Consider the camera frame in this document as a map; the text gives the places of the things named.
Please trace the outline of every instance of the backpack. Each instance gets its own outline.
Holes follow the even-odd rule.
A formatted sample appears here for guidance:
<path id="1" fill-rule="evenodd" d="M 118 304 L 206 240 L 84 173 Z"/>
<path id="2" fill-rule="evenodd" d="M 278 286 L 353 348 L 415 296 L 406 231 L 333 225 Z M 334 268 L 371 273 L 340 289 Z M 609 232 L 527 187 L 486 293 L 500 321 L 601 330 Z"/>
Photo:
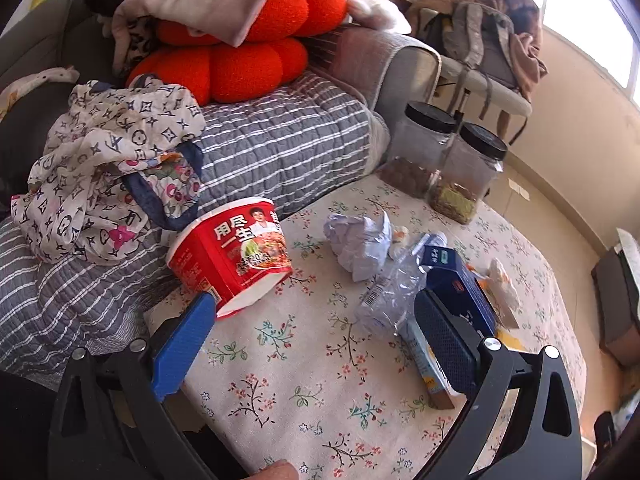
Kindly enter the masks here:
<path id="1" fill-rule="evenodd" d="M 509 36 L 513 34 L 511 19 L 491 7 L 473 2 L 456 5 L 453 15 L 438 14 L 427 23 L 423 41 L 443 56 L 463 65 L 456 90 L 449 104 L 449 113 L 464 88 L 470 70 L 477 70 L 487 79 L 487 96 L 480 119 L 491 103 L 492 80 L 518 91 L 509 53 Z"/>

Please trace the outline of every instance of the wall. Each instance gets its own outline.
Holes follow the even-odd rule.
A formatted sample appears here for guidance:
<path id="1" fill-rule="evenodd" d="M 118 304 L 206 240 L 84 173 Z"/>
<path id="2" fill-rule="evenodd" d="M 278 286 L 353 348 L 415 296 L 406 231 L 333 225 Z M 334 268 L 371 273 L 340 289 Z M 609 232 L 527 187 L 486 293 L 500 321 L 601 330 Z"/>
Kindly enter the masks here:
<path id="1" fill-rule="evenodd" d="M 512 152 L 584 219 L 609 247 L 616 227 L 640 234 L 640 111 L 586 54 L 545 30 L 549 70 L 533 98 L 533 114 Z M 450 88 L 434 102 L 446 107 Z M 473 96 L 466 118 L 478 120 Z M 484 126 L 495 131 L 492 105 Z M 513 118 L 515 132 L 522 118 Z"/>

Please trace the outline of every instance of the plastic jar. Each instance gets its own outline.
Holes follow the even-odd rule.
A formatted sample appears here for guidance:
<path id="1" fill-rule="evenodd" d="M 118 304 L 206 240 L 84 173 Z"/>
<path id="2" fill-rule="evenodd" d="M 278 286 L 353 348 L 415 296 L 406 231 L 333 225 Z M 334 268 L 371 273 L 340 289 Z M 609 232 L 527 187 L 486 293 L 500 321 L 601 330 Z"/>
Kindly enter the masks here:
<path id="1" fill-rule="evenodd" d="M 478 202 L 502 172 L 507 151 L 507 145 L 489 130 L 464 123 L 430 189 L 431 208 L 461 224 L 471 222 Z"/>
<path id="2" fill-rule="evenodd" d="M 408 195 L 424 198 L 455 126 L 454 118 L 444 110 L 410 101 L 391 140 L 380 179 Z"/>

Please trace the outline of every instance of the instant noodle bucket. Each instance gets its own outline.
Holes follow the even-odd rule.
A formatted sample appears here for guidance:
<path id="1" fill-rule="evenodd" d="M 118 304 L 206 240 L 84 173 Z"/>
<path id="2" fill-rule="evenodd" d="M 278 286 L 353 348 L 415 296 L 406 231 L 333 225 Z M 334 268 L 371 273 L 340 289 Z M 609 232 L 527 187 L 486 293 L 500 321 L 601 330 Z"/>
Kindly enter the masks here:
<path id="1" fill-rule="evenodd" d="M 191 290 L 210 292 L 218 317 L 255 303 L 291 273 L 291 261 L 266 198 L 235 200 L 190 223 L 169 249 L 169 268 Z"/>

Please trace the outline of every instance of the floral tablecloth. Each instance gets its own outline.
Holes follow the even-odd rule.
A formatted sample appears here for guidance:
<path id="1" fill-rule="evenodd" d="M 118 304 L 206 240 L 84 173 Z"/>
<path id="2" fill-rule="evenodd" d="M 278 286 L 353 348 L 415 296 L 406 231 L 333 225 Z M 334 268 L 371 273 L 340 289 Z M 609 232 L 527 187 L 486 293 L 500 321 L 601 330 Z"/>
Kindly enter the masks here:
<path id="1" fill-rule="evenodd" d="M 274 460 L 302 480 L 411 479 L 458 414 L 428 406 L 426 388 L 404 343 L 372 338 L 354 323 L 366 290 L 353 283 L 322 236 L 327 214 L 376 216 L 386 210 L 411 231 L 443 231 L 477 269 L 497 256 L 522 302 L 511 331 L 528 351 L 557 346 L 578 412 L 586 365 L 553 272 L 540 252 L 482 204 L 469 226 L 369 176 L 338 189 L 282 222 L 295 271 L 266 297 L 213 327 L 183 384 L 209 426 L 256 471 Z M 153 331 L 191 295 L 177 290 L 152 309 Z M 487 465 L 513 408 L 505 400 L 476 466 Z"/>

